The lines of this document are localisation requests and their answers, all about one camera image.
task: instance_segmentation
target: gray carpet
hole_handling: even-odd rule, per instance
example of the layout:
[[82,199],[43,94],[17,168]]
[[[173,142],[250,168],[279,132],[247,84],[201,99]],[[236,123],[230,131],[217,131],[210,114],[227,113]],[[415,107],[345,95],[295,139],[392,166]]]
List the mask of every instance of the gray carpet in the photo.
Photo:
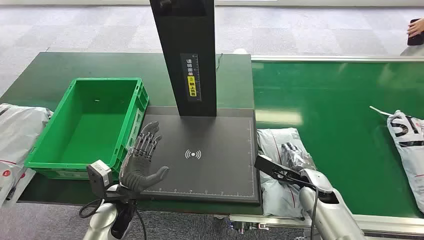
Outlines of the gray carpet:
[[[216,52],[253,55],[400,55],[411,19],[424,8],[228,7],[215,10]],[[0,96],[39,52],[160,53],[149,6],[0,6]],[[1,240],[81,239],[79,207],[19,203],[0,209]],[[150,240],[278,239],[300,229],[238,235],[228,220],[202,214],[144,212]],[[134,222],[128,239],[141,239]]]
[[[89,218],[78,217],[78,206],[19,203],[12,209],[0,209],[0,239],[2,240],[77,240],[87,231]],[[293,240],[303,235],[301,229],[271,228],[238,234],[227,218],[211,215],[141,212],[149,240]],[[143,237],[138,218],[126,239]]]

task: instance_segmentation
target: green table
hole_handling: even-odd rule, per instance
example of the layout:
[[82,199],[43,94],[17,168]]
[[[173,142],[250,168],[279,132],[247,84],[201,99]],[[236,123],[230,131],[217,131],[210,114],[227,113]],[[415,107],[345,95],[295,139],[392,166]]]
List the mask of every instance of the green table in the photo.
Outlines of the green table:
[[297,128],[353,214],[422,218],[386,117],[424,119],[424,62],[254,61],[257,128]]
[[[74,78],[140,77],[150,106],[176,106],[162,54],[41,52],[0,98],[0,103],[46,107],[54,111]],[[253,109],[249,55],[223,55],[217,71],[218,108]],[[37,174],[22,202],[83,205],[96,199],[88,181],[51,180]],[[146,200],[144,209],[211,214],[261,214],[260,206]]]
[[[424,118],[424,62],[414,61],[254,58],[251,64],[247,55],[224,55],[217,73],[217,105],[251,108],[253,72],[256,127],[298,128],[317,167],[355,215],[422,218],[386,119],[369,109],[400,109]],[[76,77],[142,77],[150,105],[175,105],[163,56],[138,53],[40,53],[0,103],[54,110]],[[94,198],[86,181],[36,175],[20,200],[80,205]],[[262,212],[240,204],[144,201],[142,206],[195,213]]]

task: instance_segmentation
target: black cable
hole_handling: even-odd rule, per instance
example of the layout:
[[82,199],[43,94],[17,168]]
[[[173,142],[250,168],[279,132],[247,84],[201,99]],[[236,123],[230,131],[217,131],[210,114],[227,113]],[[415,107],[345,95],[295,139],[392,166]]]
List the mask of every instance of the black cable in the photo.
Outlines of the black cable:
[[312,183],[301,181],[301,180],[298,180],[298,179],[294,179],[294,178],[292,178],[290,176],[287,176],[287,175],[285,175],[285,177],[287,179],[295,182],[295,183],[301,183],[301,184],[303,184],[305,186],[313,187],[315,189],[315,200],[313,201],[312,216],[310,218],[311,219],[311,223],[310,223],[310,240],[313,240],[314,239],[313,233],[314,233],[314,225],[315,225],[314,224],[315,223],[315,215],[316,215],[316,212],[317,212],[318,195],[320,194],[320,191],[318,190],[318,187],[315,186]]
[[313,203],[313,209],[312,209],[312,217],[311,217],[311,223],[310,223],[310,240],[314,239],[314,225],[315,225],[315,214],[317,213],[317,203],[318,203],[318,195],[320,192],[318,191],[318,187],[315,186],[315,201]]
[[216,66],[215,72],[218,72],[218,69],[220,68],[221,58],[223,57],[223,55],[224,55],[224,53],[221,53],[218,57],[218,65]]
[[[87,215],[83,215],[83,211],[95,202],[98,202],[98,204],[95,206],[95,208],[91,212],[89,212]],[[84,205],[83,207],[81,207],[81,209],[78,212],[78,216],[82,219],[86,219],[88,217],[91,217],[96,213],[96,211],[97,211],[97,209],[99,209],[100,205],[102,205],[102,199],[96,199],[94,201],[91,201],[91,202],[87,203],[86,205]]]
[[137,214],[138,219],[140,219],[141,226],[143,227],[144,240],[147,240],[146,226],[145,226],[145,223],[143,222],[143,218],[137,209],[135,209],[135,213]]

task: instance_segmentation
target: wireless charging symbol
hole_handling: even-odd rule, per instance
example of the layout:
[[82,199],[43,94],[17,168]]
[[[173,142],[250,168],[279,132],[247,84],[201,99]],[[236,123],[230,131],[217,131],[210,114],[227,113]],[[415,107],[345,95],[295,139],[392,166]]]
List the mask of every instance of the wireless charging symbol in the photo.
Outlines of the wireless charging symbol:
[[202,152],[200,150],[197,150],[196,152],[191,152],[189,149],[185,151],[185,158],[197,158],[200,159],[202,157]]

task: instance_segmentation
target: red logo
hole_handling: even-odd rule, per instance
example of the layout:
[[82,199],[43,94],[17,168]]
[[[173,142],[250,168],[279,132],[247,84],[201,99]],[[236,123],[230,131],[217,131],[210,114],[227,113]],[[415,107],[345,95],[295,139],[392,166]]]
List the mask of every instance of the red logo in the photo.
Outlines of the red logo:
[[3,177],[8,177],[11,174],[11,171],[6,170],[3,172]]

